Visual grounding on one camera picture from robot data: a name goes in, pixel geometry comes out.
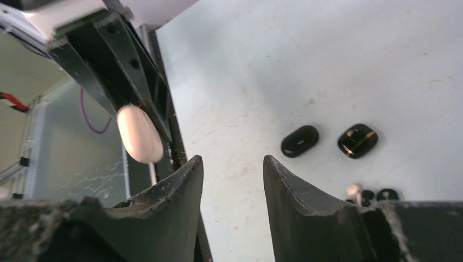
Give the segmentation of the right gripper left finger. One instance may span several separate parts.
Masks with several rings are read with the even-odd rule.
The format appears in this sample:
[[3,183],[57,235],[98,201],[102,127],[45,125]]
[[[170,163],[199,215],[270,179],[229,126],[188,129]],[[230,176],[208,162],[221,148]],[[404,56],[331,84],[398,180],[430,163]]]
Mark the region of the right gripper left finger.
[[98,199],[1,201],[1,261],[193,261],[204,166],[192,157],[143,192]]

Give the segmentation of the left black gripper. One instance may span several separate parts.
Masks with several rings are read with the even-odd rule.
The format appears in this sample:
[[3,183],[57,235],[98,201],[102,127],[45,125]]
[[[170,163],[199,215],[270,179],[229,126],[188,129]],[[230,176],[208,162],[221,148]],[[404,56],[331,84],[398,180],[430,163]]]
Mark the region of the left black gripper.
[[[1,1],[1,32],[19,42],[30,52],[48,57],[47,44],[71,28],[78,27],[97,14],[110,9],[103,0]],[[136,96],[142,109],[167,142],[172,141],[167,115],[153,101],[151,88],[159,90],[161,76],[149,58],[133,27],[118,12],[108,11],[94,22],[94,27],[114,56],[128,82],[124,92]],[[104,86],[88,62],[69,44],[51,47],[49,56],[63,68],[108,114],[116,119],[116,110]]]

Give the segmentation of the pink earbud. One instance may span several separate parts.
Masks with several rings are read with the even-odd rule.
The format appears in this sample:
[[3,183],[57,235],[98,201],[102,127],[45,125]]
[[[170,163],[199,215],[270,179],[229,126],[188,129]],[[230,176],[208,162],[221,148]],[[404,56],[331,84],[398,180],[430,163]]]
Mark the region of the pink earbud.
[[346,193],[348,194],[348,196],[354,198],[354,201],[358,206],[363,205],[363,197],[362,197],[363,188],[362,188],[361,185],[359,185],[359,184],[350,185],[346,189]]

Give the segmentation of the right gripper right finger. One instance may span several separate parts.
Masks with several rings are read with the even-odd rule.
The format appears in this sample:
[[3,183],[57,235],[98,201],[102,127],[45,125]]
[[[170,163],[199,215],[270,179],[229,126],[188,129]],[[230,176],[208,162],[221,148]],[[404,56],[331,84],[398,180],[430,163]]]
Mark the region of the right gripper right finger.
[[276,261],[462,261],[462,203],[380,201],[361,207],[263,159]]

